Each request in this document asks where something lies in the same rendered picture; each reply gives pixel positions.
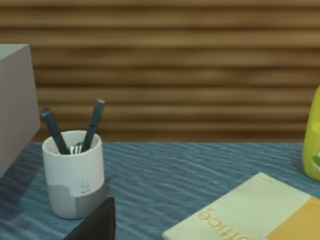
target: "pen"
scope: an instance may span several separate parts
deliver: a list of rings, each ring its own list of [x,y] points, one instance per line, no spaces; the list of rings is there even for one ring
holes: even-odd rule
[[[47,125],[50,134],[53,138],[53,141],[58,148],[58,151],[60,154],[68,155],[70,154],[70,151],[67,148],[67,145],[65,143],[64,138],[62,137],[59,128],[56,124],[56,121],[51,113],[51,110],[49,108],[45,108],[41,112],[42,117],[44,118],[44,122]]]
[[[92,139],[94,138],[94,135],[96,133],[96,129],[97,129],[98,123],[100,121],[100,117],[101,117],[102,111],[104,109],[104,106],[105,106],[105,101],[101,98],[98,98],[96,100],[96,103],[94,106],[94,110],[93,110],[92,117],[90,120],[90,125],[89,125],[89,127],[86,131],[85,137],[84,137],[83,146],[81,149],[82,153],[87,151],[91,146],[91,142],[92,142]]]

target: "cup rim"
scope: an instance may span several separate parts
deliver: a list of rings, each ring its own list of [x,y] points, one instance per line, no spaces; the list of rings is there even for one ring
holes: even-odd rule
[[[65,133],[74,133],[74,132],[77,132],[77,133],[79,133],[79,132],[85,133],[85,132],[87,132],[87,131],[85,131],[85,130],[69,130],[69,131],[62,131],[61,134],[62,134],[62,136],[63,136],[63,134],[65,134]],[[54,141],[52,136],[47,137],[47,139],[43,141],[41,148],[42,148],[42,151],[44,151],[46,154],[51,155],[51,156],[54,156],[54,157],[59,156],[59,157],[64,157],[64,158],[74,158],[74,157],[77,157],[77,156],[84,156],[84,155],[86,155],[86,154],[89,154],[89,153],[92,152],[92,151],[95,151],[97,148],[99,148],[99,145],[102,144],[101,137],[100,137],[98,134],[95,133],[93,137],[94,137],[94,138],[97,138],[97,143],[96,143],[96,145],[95,145],[94,147],[92,147],[92,148],[89,148],[89,149],[88,149],[87,151],[85,151],[85,152],[80,152],[80,153],[78,153],[77,155],[71,155],[71,154],[55,154],[55,153],[53,153],[53,152],[51,152],[51,151],[48,151],[48,150],[45,148],[45,146],[48,144],[48,142],[49,142],[51,139],[52,139],[52,141]]]

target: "white cup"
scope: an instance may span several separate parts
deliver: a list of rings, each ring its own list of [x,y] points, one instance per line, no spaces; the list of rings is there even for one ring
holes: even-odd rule
[[[86,131],[61,134],[69,147],[83,142]],[[85,218],[106,199],[101,138],[95,134],[90,149],[79,154],[63,155],[57,151],[52,137],[43,142],[43,164],[51,209],[61,218]]]

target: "wooden plank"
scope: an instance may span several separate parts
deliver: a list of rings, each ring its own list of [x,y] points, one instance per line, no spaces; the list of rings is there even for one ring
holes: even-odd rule
[[[86,130],[88,122],[71,121],[60,122],[61,131]],[[246,132],[246,131],[289,131],[301,132],[306,128],[305,123],[280,122],[280,123],[259,123],[259,122],[106,122],[99,123],[99,130],[123,131],[123,132]],[[40,131],[47,131],[48,127],[42,123]]]
[[[317,0],[1,0],[0,7],[319,7]]]
[[[318,69],[35,68],[38,87],[317,87]]]
[[[54,105],[40,104],[39,108],[50,107],[54,117],[62,122],[82,121],[88,123],[93,104]],[[112,105],[107,104],[101,121],[127,123],[304,123],[309,115],[309,105]]]
[[[8,29],[318,27],[314,8],[0,8],[0,28]]]
[[[320,67],[320,49],[32,48],[35,67]]]
[[[310,104],[314,88],[101,88],[38,87],[41,104]]]
[[[318,30],[3,29],[4,43],[35,48],[281,48],[320,47]]]
[[[106,131],[98,133],[104,142],[217,142],[217,143],[303,143],[304,132],[139,132]],[[50,135],[38,132],[33,142]]]

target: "white and gray mug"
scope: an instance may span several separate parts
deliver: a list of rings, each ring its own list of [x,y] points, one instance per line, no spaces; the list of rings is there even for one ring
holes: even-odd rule
[[[84,140],[86,131],[61,133],[66,145]],[[42,144],[42,155],[49,203],[54,214],[65,219],[87,217],[106,199],[103,146],[95,134],[91,148],[85,152],[57,154],[52,137]]]

